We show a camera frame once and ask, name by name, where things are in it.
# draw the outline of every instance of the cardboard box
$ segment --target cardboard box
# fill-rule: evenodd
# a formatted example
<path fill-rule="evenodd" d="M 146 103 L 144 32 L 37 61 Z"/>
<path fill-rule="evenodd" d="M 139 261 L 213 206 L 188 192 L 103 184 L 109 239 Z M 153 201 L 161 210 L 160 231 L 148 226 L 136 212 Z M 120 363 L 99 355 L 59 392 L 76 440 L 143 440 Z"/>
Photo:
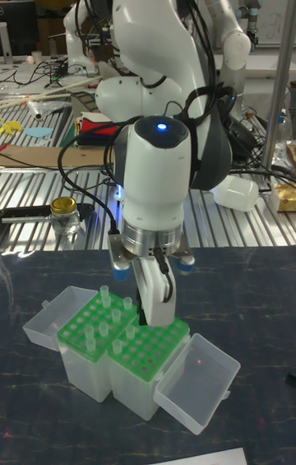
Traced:
<path fill-rule="evenodd" d="M 271 190 L 271 202 L 275 210 L 296 212 L 296 184 L 295 188 L 287 184 L 275 184 Z"/>
<path fill-rule="evenodd" d="M 0 167 L 9 169 L 25 169 L 26 167 L 56 167 L 58 168 L 58 155 L 62 149 L 56 146 L 17 146 L 7 145 L 0 152 Z M 69 148 L 62 158 L 62 166 L 91 167 L 104 163 L 104 149 Z"/>
<path fill-rule="evenodd" d="M 294 143 L 287 143 L 287 154 L 294 167 L 296 167 L 296 145 Z"/>

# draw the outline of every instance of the workbench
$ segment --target workbench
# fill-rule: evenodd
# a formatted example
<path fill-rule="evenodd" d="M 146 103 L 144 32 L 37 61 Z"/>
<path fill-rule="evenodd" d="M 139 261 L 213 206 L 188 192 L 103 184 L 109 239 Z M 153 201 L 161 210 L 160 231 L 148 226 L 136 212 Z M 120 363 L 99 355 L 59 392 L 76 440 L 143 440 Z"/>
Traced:
<path fill-rule="evenodd" d="M 261 63 L 258 50 L 250 56 L 247 64 L 250 79 L 246 82 L 246 91 L 248 94 L 255 91 L 260 104 L 262 104 L 263 96 L 265 99 L 271 97 L 273 81 L 259 77 L 270 73 L 274 76 L 276 68 L 275 52 L 265 51 L 265 53 Z M 32 67 L 35 65 L 25 63 L 20 65 L 21 81 L 28 80 L 33 71 Z M 291 63 L 290 71 L 294 72 L 295 68 L 295 64 Z M 42 92 L 47 81 L 48 78 L 42 77 L 40 81 L 29 85 L 28 88 L 9 85 L 1 93 L 5 95 L 12 91 L 21 94 Z M 267 93 L 264 92 L 265 88 L 261 89 L 260 82 L 263 81 L 265 85 L 268 85 Z M 4 121 L 15 119 L 23 126 L 44 125 L 53 128 L 52 135 L 44 142 L 45 146 L 60 146 L 72 125 L 70 109 L 67 109 L 65 113 L 48 116 L 42 122 L 31 118 L 25 105 L 3 110 L 1 115 Z M 6 141 L 5 136 L 0 136 L 0 146 Z M 15 135 L 12 142 L 14 145 L 21 146 L 39 144 L 38 140 L 27 137 L 23 133 Z M 108 204 L 120 228 L 122 205 L 114 200 L 116 189 L 101 183 L 104 176 L 99 170 L 74 171 L 71 178 Z M 37 168 L 25 170 L 21 165 L 13 170 L 0 169 L 0 209 L 50 204 L 54 198 L 69 196 L 69 194 L 73 195 L 77 202 L 89 201 L 84 195 L 64 188 L 58 171 Z M 277 213 L 271 204 L 269 193 L 263 193 L 250 212 L 242 213 L 217 206 L 211 193 L 191 191 L 185 200 L 184 211 L 184 228 L 191 247 L 268 247 L 296 244 L 296 213 Z M 96 204 L 94 214 L 90 219 L 82 222 L 79 233 L 71 239 L 56 237 L 47 221 L 0 226 L 0 251 L 28 253 L 34 250 L 106 249 L 108 230 L 108 217 Z"/>
<path fill-rule="evenodd" d="M 0 463 L 148 465 L 241 446 L 248 465 L 296 463 L 296 389 L 285 383 L 296 371 L 296 248 L 194 254 L 194 273 L 176 274 L 176 315 L 242 366 L 199 436 L 161 408 L 144 422 L 112 394 L 98 404 L 68 383 L 58 352 L 26 337 L 22 326 L 66 286 L 135 298 L 107 252 L 0 257 Z"/>

